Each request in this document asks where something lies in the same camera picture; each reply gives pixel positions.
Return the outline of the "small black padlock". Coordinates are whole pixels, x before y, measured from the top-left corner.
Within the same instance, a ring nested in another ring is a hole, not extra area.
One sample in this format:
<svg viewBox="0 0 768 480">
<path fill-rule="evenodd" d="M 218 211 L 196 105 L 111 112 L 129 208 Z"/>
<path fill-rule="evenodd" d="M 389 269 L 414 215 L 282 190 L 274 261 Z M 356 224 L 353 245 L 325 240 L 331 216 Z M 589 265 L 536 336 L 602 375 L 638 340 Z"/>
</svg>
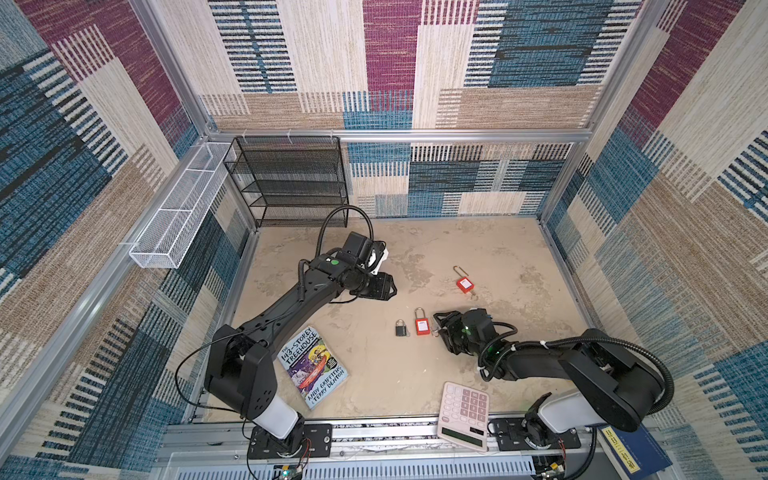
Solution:
<svg viewBox="0 0 768 480">
<path fill-rule="evenodd" d="M 404 320 L 398 319 L 395 322 L 395 335 L 397 337 L 409 337 L 410 334 L 407 329 L 407 325 Z"/>
</svg>

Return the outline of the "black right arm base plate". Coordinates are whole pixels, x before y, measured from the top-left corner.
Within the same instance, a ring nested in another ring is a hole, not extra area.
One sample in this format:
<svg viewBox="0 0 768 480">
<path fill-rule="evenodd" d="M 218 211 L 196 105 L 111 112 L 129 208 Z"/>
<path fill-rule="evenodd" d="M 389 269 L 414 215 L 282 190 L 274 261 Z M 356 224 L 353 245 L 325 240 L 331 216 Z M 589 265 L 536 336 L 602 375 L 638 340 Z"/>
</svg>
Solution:
<svg viewBox="0 0 768 480">
<path fill-rule="evenodd" d="M 561 447 L 571 450 L 582 446 L 576 430 L 555 433 L 540 420 L 498 417 L 491 419 L 487 426 L 501 451 L 559 450 Z"/>
</svg>

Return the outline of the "red padlock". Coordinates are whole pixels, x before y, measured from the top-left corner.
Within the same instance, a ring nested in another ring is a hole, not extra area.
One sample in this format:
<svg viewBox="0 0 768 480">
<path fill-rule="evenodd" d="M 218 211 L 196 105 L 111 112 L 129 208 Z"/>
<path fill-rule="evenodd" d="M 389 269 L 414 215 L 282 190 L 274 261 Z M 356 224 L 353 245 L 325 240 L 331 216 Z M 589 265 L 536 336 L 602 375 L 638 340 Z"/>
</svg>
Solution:
<svg viewBox="0 0 768 480">
<path fill-rule="evenodd" d="M 468 273 L 460 266 L 453 266 L 454 272 L 459 276 L 456 281 L 457 287 L 463 293 L 469 293 L 475 288 L 475 284 L 470 280 Z"/>
<path fill-rule="evenodd" d="M 419 336 L 429 335 L 431 333 L 431 327 L 425 310 L 422 307 L 417 307 L 414 310 L 414 317 L 416 334 Z"/>
</svg>

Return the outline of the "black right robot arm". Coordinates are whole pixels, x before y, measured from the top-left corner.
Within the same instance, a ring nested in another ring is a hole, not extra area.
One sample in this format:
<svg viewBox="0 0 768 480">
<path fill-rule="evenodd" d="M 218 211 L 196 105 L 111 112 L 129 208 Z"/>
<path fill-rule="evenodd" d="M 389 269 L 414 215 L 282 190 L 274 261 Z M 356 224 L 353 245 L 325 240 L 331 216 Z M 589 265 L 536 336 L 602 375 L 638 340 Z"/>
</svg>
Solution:
<svg viewBox="0 0 768 480">
<path fill-rule="evenodd" d="M 494 321 L 482 308 L 433 318 L 447 350 L 474 357 L 484 382 L 554 378 L 574 385 L 573 392 L 544 395 L 531 407 L 527 422 L 539 428 L 560 433 L 607 424 L 634 432 L 674 397 L 672 374 L 656 355 L 599 329 L 559 340 L 513 341 L 517 328 Z"/>
</svg>

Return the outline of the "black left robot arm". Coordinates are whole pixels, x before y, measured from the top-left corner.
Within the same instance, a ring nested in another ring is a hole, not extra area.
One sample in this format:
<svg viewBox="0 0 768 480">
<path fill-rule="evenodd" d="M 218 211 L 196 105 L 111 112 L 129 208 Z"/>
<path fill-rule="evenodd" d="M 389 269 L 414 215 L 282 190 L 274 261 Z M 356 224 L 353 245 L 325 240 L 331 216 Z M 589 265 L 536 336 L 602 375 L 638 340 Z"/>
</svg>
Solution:
<svg viewBox="0 0 768 480">
<path fill-rule="evenodd" d="M 304 441 L 303 417 L 277 394 L 278 351 L 321 307 L 348 291 L 356 298 L 387 301 L 394 279 L 379 270 L 386 243 L 352 232 L 344 245 L 298 263 L 297 283 L 264 312 L 239 327 L 219 328 L 210 346 L 205 389 L 256 424 L 284 452 Z"/>
</svg>

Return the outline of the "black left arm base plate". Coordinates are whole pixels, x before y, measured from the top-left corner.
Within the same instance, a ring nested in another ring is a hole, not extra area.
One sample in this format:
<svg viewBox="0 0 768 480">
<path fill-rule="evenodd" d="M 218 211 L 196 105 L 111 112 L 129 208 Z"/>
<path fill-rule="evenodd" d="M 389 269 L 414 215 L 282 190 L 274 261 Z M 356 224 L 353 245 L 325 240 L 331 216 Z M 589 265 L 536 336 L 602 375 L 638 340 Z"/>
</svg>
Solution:
<svg viewBox="0 0 768 480">
<path fill-rule="evenodd" d="M 326 458 L 330 456 L 333 426 L 300 419 L 285 439 L 255 425 L 249 434 L 248 460 Z"/>
</svg>

